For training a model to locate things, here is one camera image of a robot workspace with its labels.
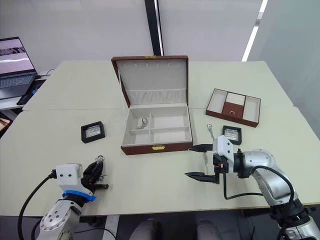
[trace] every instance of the black cable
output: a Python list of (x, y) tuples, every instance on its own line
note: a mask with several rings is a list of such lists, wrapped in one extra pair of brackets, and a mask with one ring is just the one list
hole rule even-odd
[(242, 196), (248, 196), (248, 195), (256, 195), (256, 196), (263, 196), (262, 193), (257, 192), (248, 192), (248, 193), (241, 193), (233, 196), (227, 196), (227, 174), (223, 173), (223, 195), (226, 200), (235, 199)]
[(32, 228), (32, 231), (31, 231), (31, 240), (36, 240), (36, 237), (35, 237), (36, 229), (37, 229), (37, 226), (39, 225), (39, 223), (41, 222), (41, 219), (42, 219), (42, 218), (40, 218), (39, 221), (37, 221), (37, 222), (35, 223), (35, 225), (33, 226), (33, 228)]
[(40, 75), (40, 76), (41, 76), (41, 77), (43, 77), (43, 76), (49, 76), (48, 73), (50, 73), (52, 70), (55, 70), (55, 69), (54, 69), (54, 68), (51, 68), (49, 71), (46, 72), (45, 75)]
[[(286, 182), (286, 184), (288, 184), (288, 186), (290, 188), (290, 198), (289, 198), (288, 203), (286, 204), (287, 208), (286, 208), (286, 213), (285, 213), (285, 216), (284, 216), (285, 219), (288, 219), (288, 212), (290, 210), (290, 207), (291, 207), (292, 203), (294, 202), (294, 197), (295, 197), (295, 190), (294, 190), (294, 187), (292, 186), (291, 182), (285, 176), (283, 176), (280, 172), (278, 172), (278, 171), (276, 171), (273, 168), (268, 167), (268, 166), (255, 166), (250, 171), (250, 174), (252, 174), (257, 169), (269, 170), (270, 172), (273, 172), (274, 174), (278, 175), (280, 178), (282, 178)], [(287, 228), (287, 224), (286, 224), (286, 221), (284, 220), (282, 228), (280, 229), (280, 231), (278, 233), (278, 236), (276, 237), (276, 240), (280, 240), (280, 238), (281, 238), (282, 234), (284, 233), (284, 231), (286, 230), (286, 228)]]
[(40, 182), (40, 184), (38, 186), (36, 186), (36, 188), (31, 192), (31, 194), (25, 200), (25, 202), (21, 208), (21, 211), (19, 213), (18, 224), (17, 224), (18, 236), (19, 236), (20, 240), (25, 240), (23, 232), (22, 232), (22, 217), (24, 215), (24, 212), (26, 210), (28, 203), (30, 202), (31, 198), (35, 195), (35, 193), (39, 190), (39, 188), (41, 188), (41, 186), (43, 184), (45, 184), (46, 181), (48, 181), (49, 179), (53, 179), (53, 178), (57, 178), (56, 170), (52, 170), (52, 173), (50, 173), (42, 182)]
[(256, 226), (253, 226), (253, 230), (252, 230), (252, 233), (251, 233), (250, 240), (253, 240), (253, 239), (254, 239), (255, 230), (256, 230)]
[(80, 234), (80, 233), (85, 233), (85, 232), (89, 232), (89, 231), (93, 231), (93, 230), (104, 230), (104, 231), (107, 231), (108, 233), (110, 233), (112, 235), (114, 240), (117, 239), (116, 236), (110, 230), (108, 230), (106, 228), (103, 228), (103, 227), (90, 228), (90, 229), (83, 230), (83, 231), (75, 231), (74, 233), (75, 234)]

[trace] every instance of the table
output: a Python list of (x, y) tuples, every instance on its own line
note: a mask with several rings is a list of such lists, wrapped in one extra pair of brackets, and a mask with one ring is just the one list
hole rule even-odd
[[(296, 107), (262, 106), (257, 128), (205, 115), (204, 108), (191, 108), (194, 144), (210, 143), (206, 125), (218, 136), (223, 125), (242, 128), (242, 151), (263, 148), (271, 152), (290, 178), (304, 204), (320, 202), (320, 141)], [(102, 121), (106, 138), (84, 144), (82, 125)], [(84, 168), (98, 155), (106, 158), (106, 191), (85, 205), (84, 215), (141, 214), (176, 211), (263, 207), (260, 196), (232, 200), (223, 197), (223, 185), (198, 182), (187, 172), (204, 172), (202, 153), (192, 151), (126, 156), (120, 149), (125, 130), (120, 109), (24, 111), (0, 139), (0, 215), (18, 215), (25, 199), (50, 169), (65, 163)], [(213, 165), (209, 160), (209, 173)], [(250, 177), (228, 179), (228, 195), (259, 191)], [(42, 216), (61, 197), (52, 179), (30, 201), (25, 215)]]
[[(293, 106), (264, 61), (189, 62), (189, 107), (206, 108), (214, 88)], [(119, 109), (125, 105), (111, 61), (64, 61), (23, 108)]]

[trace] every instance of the laptop keyboard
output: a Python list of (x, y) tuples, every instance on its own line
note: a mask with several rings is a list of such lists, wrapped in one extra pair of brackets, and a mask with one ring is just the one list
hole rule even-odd
[(12, 77), (8, 79), (1, 79), (0, 89), (29, 84), (33, 80), (33, 77), (34, 77), (33, 75), (29, 75), (29, 76), (18, 76), (18, 77)]

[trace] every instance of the gold clasp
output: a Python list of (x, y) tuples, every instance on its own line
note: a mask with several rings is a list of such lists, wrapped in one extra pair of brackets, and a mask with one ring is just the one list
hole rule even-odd
[(152, 149), (155, 151), (156, 150), (163, 150), (163, 149), (165, 149), (165, 145), (153, 145)]
[(155, 55), (151, 55), (151, 56), (144, 56), (145, 59), (156, 59)]

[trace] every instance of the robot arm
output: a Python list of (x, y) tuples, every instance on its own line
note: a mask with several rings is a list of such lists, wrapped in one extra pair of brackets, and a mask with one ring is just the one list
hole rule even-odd
[(107, 184), (95, 184), (100, 178), (104, 157), (84, 171), (81, 164), (63, 164), (56, 167), (58, 185), (63, 190), (63, 199), (59, 199), (51, 210), (41, 219), (37, 240), (72, 240), (85, 203), (94, 201), (97, 189), (107, 189)]
[[(196, 145), (190, 150), (203, 153), (213, 151), (215, 175), (205, 175), (203, 172), (189, 172), (186, 173), (187, 176), (201, 182), (219, 184), (220, 174), (223, 174), (224, 179), (227, 173), (237, 173), (241, 179), (252, 175), (270, 206), (271, 218), (276, 220), (279, 226), (283, 227), (281, 235), (284, 239), (320, 240), (320, 231), (313, 218), (309, 216), (310, 210), (301, 204), (298, 194), (292, 186), (291, 190), (288, 185), (288, 183), (290, 184), (288, 177), (276, 165), (272, 154), (262, 149), (246, 152), (241, 152), (238, 149), (237, 153), (234, 153), (233, 144), (224, 135), (214, 139), (212, 145)], [(258, 193), (249, 193), (247, 195), (258, 195)]]

